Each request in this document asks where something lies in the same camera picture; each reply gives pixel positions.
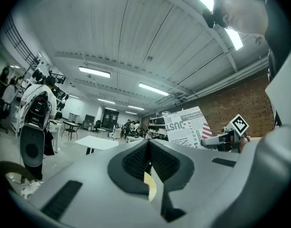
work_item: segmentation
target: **table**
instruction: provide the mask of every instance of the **table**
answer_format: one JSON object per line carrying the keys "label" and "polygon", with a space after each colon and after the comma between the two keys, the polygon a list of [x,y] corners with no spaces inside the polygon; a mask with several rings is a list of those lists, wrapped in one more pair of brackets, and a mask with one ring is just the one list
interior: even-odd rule
{"label": "table", "polygon": [[86,146],[87,147],[86,154],[90,153],[90,149],[92,149],[93,153],[94,149],[107,150],[119,145],[118,141],[101,139],[90,135],[83,139],[77,140],[75,143]]}
{"label": "table", "polygon": [[105,129],[102,129],[102,128],[97,128],[100,132],[101,131],[103,131],[103,132],[106,132],[106,130]]}
{"label": "table", "polygon": [[77,132],[78,132],[78,129],[79,129],[80,125],[75,124],[75,123],[71,123],[71,122],[67,122],[67,121],[63,121],[63,123],[69,125],[69,129],[71,129],[71,130],[72,130],[74,127],[78,127],[77,130],[76,130],[76,132],[75,132],[75,133],[77,134],[77,138],[78,138],[78,133],[77,133]]}
{"label": "table", "polygon": [[60,135],[60,129],[62,127],[62,124],[60,123],[57,123],[56,121],[51,121],[51,122],[55,122],[56,124],[53,124],[53,123],[50,123],[49,124],[49,131],[51,133],[57,133],[56,135],[56,143],[55,143],[55,146],[56,146],[56,153],[58,153],[58,140],[59,140],[59,135]]}
{"label": "table", "polygon": [[138,140],[143,140],[143,139],[144,138],[142,138],[140,136],[138,138],[128,136],[127,137],[127,142],[130,143],[130,142],[133,142],[133,141],[138,141]]}

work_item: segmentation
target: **white paper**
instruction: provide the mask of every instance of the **white paper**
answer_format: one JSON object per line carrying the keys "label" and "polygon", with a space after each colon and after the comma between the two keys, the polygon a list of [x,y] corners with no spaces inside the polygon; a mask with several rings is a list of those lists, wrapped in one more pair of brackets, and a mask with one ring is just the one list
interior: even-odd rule
{"label": "white paper", "polygon": [[201,140],[212,137],[212,131],[198,106],[164,117],[169,142],[190,148],[207,149]]}

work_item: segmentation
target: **ceiling beam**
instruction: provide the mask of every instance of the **ceiling beam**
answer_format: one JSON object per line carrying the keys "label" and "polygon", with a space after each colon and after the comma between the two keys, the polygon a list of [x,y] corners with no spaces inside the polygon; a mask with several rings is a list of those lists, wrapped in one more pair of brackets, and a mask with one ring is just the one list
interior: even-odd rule
{"label": "ceiling beam", "polygon": [[[94,87],[94,84],[89,83],[89,82],[85,82],[85,81],[82,81],[82,80],[75,79],[74,83],[80,84],[80,85],[89,86],[89,87]],[[115,93],[115,94],[118,94],[118,95],[124,95],[124,96],[130,97],[130,98],[136,99],[136,100],[147,102],[147,103],[149,102],[149,100],[152,100],[152,101],[156,100],[154,98],[146,98],[146,97],[142,97],[142,96],[139,96],[139,95],[133,95],[131,93],[124,92],[122,90],[111,89],[111,88],[104,87],[104,86],[101,86],[101,85],[98,85],[98,89],[99,90],[103,90],[103,91],[112,92],[112,93]]]}
{"label": "ceiling beam", "polygon": [[[41,4],[45,3],[45,2],[49,2],[50,0],[42,0],[37,6],[40,6]],[[186,4],[184,1],[182,0],[167,0],[170,3],[176,5],[177,7],[181,8],[182,10],[184,10],[186,13],[190,14],[193,18],[195,18],[197,21],[199,21],[204,28],[211,34],[211,36],[217,41],[217,43],[220,45],[220,47],[222,48],[223,52],[226,54],[231,66],[233,67],[234,71],[237,73],[238,69],[237,69],[237,65],[231,55],[231,52],[229,51],[229,49],[227,48],[225,42],[222,40],[222,38],[220,37],[220,35],[214,30],[214,29],[210,29],[207,26],[207,23],[205,22],[204,18],[202,17],[201,14],[198,13],[198,11],[196,11],[194,8],[192,8],[191,6],[189,6],[188,4]]]}
{"label": "ceiling beam", "polygon": [[[78,60],[79,62],[84,62],[84,58],[82,55],[78,55],[78,54],[70,54],[70,53],[62,53],[62,52],[56,52],[55,57],[57,58],[67,58],[67,59],[75,59]],[[157,83],[157,81],[163,85],[166,85],[168,87],[171,88],[175,88],[175,90],[180,91],[182,93],[185,93],[187,95],[192,94],[193,92],[191,90],[187,90],[183,87],[181,87],[180,85],[177,85],[176,83],[173,83],[171,81],[168,81],[166,79],[163,79],[159,76],[153,75],[151,73],[145,72],[143,70],[139,70],[137,68],[125,65],[125,64],[121,64],[121,63],[117,63],[117,62],[113,62],[113,61],[109,61],[106,59],[102,59],[102,58],[97,58],[97,57],[91,57],[91,56],[85,56],[85,59],[88,63],[92,63],[95,65],[99,65],[102,67],[109,67],[109,68],[113,68],[113,69],[120,69],[129,73],[133,73],[137,76],[142,76],[147,78],[150,81],[153,81]]]}
{"label": "ceiling beam", "polygon": [[128,107],[129,103],[123,104],[123,102],[117,101],[115,99],[111,99],[111,98],[108,98],[108,97],[100,97],[100,96],[97,96],[97,95],[94,95],[94,94],[91,94],[91,93],[87,93],[87,97],[89,97],[91,100],[95,100],[95,101],[98,101],[98,98],[101,98],[103,100],[113,101],[113,102],[116,103],[114,105],[114,104],[108,104],[108,103],[100,102],[101,104],[103,104],[104,107],[108,107],[108,108],[112,108],[112,109],[121,108],[124,111],[134,112],[134,113],[137,113],[138,115],[143,115],[143,113],[141,113],[140,111],[136,111],[134,109],[129,108]]}

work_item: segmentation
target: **person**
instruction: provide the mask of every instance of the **person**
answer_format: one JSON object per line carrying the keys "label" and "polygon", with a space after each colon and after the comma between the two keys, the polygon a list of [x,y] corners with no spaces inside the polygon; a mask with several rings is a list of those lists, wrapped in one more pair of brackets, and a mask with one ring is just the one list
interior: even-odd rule
{"label": "person", "polygon": [[140,133],[140,121],[137,121],[134,127],[135,127],[135,130]]}
{"label": "person", "polygon": [[13,79],[13,80],[16,80],[16,78],[17,78],[17,76],[14,76],[14,77],[11,78],[11,80],[12,80],[12,79]]}
{"label": "person", "polygon": [[17,80],[14,80],[13,78],[10,80],[9,85],[6,87],[2,96],[2,100],[4,100],[5,103],[11,104],[21,85],[22,79],[22,77],[18,77]]}
{"label": "person", "polygon": [[[210,28],[218,24],[240,33],[263,36],[270,47],[270,82],[291,51],[291,24],[275,0],[214,0],[213,11],[205,9],[203,17]],[[282,123],[273,106],[272,109],[274,128],[277,128]],[[249,140],[249,136],[242,139],[241,150]]]}
{"label": "person", "polygon": [[9,69],[8,67],[4,67],[1,74],[0,74],[0,81],[4,84],[8,84],[8,76],[9,74]]}
{"label": "person", "polygon": [[[49,76],[45,79],[44,84],[43,85],[32,85],[30,86],[23,94],[22,98],[21,98],[21,111],[20,111],[20,127],[23,127],[24,124],[24,111],[25,108],[28,107],[29,103],[32,101],[32,99],[43,93],[44,91],[47,92],[48,95],[48,105],[49,105],[49,109],[50,109],[50,117],[49,119],[53,120],[55,118],[56,115],[56,97],[54,96],[54,94],[52,93],[51,89],[55,86],[56,83],[56,79],[52,76]],[[45,134],[45,144],[44,144],[44,154],[45,155],[54,155],[54,151],[52,149],[52,143],[51,140],[53,139],[51,133],[49,132],[48,128],[46,127],[43,130],[44,134]],[[26,164],[24,162],[25,168],[30,171],[30,173],[38,180],[41,180],[43,178],[42,175],[42,165],[40,164],[37,167],[32,167],[29,166],[28,164]]]}
{"label": "person", "polygon": [[135,130],[135,121],[131,122],[131,130]]}
{"label": "person", "polygon": [[32,85],[30,86],[23,94],[21,98],[21,111],[20,111],[20,117],[21,117],[21,127],[23,126],[23,113],[25,110],[25,107],[32,101],[32,99],[39,95],[40,93],[46,91],[48,95],[48,102],[49,102],[49,108],[50,108],[50,117],[49,119],[53,120],[56,115],[56,97],[52,93],[51,89],[55,86],[56,79],[52,76],[49,76],[45,79],[45,82],[43,85]]}
{"label": "person", "polygon": [[130,132],[130,125],[131,125],[131,121],[130,119],[127,120],[127,123],[124,124],[123,128],[125,129],[125,135],[124,138],[127,137],[128,133]]}

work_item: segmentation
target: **black slot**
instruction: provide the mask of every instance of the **black slot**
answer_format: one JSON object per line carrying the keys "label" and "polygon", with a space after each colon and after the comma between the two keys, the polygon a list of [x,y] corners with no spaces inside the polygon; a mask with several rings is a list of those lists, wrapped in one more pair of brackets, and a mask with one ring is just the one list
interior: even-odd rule
{"label": "black slot", "polygon": [[214,159],[212,159],[212,162],[217,163],[217,164],[221,164],[221,165],[226,165],[229,167],[234,167],[236,164],[235,161],[229,161],[229,160],[225,160],[225,159],[221,159],[221,158],[214,158]]}
{"label": "black slot", "polygon": [[68,181],[43,207],[42,212],[54,220],[59,220],[81,186],[82,183],[78,181]]}

